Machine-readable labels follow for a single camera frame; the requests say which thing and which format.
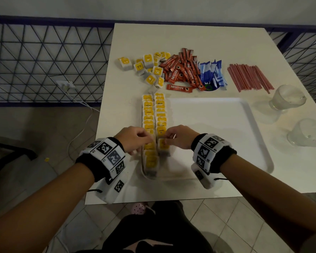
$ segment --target clear glass mug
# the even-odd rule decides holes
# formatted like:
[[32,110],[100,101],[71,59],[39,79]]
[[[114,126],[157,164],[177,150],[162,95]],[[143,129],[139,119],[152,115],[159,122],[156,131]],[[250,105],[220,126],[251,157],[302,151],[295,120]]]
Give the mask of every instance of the clear glass mug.
[[307,98],[298,88],[284,84],[278,87],[269,105],[275,110],[285,110],[302,106]]
[[298,121],[287,134],[287,139],[295,146],[316,147],[316,120],[306,118]]

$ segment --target pile of blue packets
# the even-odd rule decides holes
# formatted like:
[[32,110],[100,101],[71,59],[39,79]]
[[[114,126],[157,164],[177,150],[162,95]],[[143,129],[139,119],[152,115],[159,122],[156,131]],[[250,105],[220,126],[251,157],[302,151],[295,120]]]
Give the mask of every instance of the pile of blue packets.
[[198,63],[200,69],[200,80],[206,87],[206,91],[213,91],[222,87],[226,90],[228,85],[221,72],[221,60],[214,62]]

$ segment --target tiled floor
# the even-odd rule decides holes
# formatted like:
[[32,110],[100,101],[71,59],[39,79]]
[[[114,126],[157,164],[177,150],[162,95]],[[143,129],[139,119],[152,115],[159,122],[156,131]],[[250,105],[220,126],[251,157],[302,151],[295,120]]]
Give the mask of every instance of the tiled floor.
[[[21,157],[0,172],[0,216],[68,169],[68,143],[83,128],[90,110],[79,108],[0,108],[0,142],[34,149],[39,157]],[[86,130],[72,143],[73,159],[94,141],[94,111]],[[0,156],[7,154],[0,150]],[[316,200],[316,194],[308,194]],[[186,217],[219,252],[290,253],[289,247],[242,197],[183,200]],[[100,249],[132,204],[84,205],[82,199],[52,243],[52,252]]]

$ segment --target gray wall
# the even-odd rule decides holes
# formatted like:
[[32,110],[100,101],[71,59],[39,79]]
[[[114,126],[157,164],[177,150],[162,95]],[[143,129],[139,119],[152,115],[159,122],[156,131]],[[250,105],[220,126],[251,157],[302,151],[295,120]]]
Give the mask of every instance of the gray wall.
[[316,0],[0,0],[0,15],[316,25]]

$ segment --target electrical socket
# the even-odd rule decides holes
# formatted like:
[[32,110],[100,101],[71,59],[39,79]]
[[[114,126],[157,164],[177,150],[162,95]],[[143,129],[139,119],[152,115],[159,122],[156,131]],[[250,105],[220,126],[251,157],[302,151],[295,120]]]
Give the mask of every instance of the electrical socket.
[[73,84],[71,80],[57,80],[56,84],[64,92],[67,92],[69,89],[75,89],[75,85]]

